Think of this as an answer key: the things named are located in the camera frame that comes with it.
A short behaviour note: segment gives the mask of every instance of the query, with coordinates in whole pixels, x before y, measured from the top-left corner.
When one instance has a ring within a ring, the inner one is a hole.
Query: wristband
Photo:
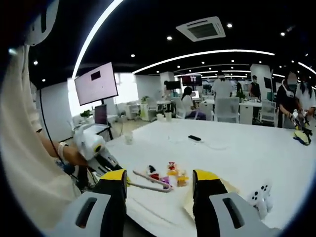
[[[59,143],[58,145],[58,149],[57,149],[57,154],[59,155],[59,157],[61,158],[61,160],[63,162],[66,161],[65,157],[64,157],[64,147],[67,146],[68,147],[68,144],[66,142],[61,142]]]

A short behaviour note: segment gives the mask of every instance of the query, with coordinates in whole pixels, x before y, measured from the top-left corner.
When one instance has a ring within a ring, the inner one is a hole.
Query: smartphone
[[[188,138],[195,140],[195,141],[198,141],[198,142],[201,140],[199,137],[195,137],[193,135],[188,136]]]

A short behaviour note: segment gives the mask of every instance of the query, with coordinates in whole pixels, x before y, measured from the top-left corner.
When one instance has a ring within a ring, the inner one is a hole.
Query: window
[[[76,91],[75,80],[72,78],[68,78],[67,88],[68,88],[68,100],[69,100],[70,112],[71,112],[72,117],[81,114],[85,110],[91,110],[92,107],[94,108],[102,104],[101,101],[96,101],[90,104],[80,106],[78,96],[77,96],[77,91]]]
[[[114,97],[116,104],[138,100],[136,77],[132,73],[115,73],[118,96]]]

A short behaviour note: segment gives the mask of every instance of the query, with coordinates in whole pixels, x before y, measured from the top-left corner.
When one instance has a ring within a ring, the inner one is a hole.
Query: small figurine
[[[153,179],[159,180],[159,174],[158,174],[158,172],[156,171],[156,169],[152,165],[148,165],[147,175],[150,176]]]
[[[178,175],[177,166],[173,161],[169,161],[167,175]]]
[[[162,177],[160,178],[160,181],[166,183],[166,184],[169,184],[170,185],[170,182],[169,182],[169,176],[166,176],[166,177]]]
[[[183,187],[187,185],[188,176],[186,171],[180,172],[180,175],[177,177],[177,186]]]

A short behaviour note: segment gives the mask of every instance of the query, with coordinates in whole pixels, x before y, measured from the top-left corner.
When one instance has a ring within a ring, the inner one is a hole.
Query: black ceiling
[[[30,51],[30,78],[37,87],[65,81],[71,77],[80,49],[94,23],[111,0],[60,0],[57,19],[52,32],[41,44]],[[219,53],[195,56],[158,65],[140,74],[156,71],[187,73],[208,71],[209,65],[231,64],[234,70],[249,70],[262,61],[276,74],[295,65],[296,70],[314,77],[310,71],[297,65],[300,61],[316,68],[315,20],[308,5],[290,5],[267,2],[233,4],[227,1],[166,1],[125,0],[104,22],[93,38],[81,62],[78,75],[107,62],[115,72],[133,72],[150,64],[189,53],[218,49],[252,49],[275,53],[275,56],[253,53]],[[194,20],[217,16],[225,38],[192,42],[176,26]],[[212,70],[231,70],[231,66],[214,66]]]

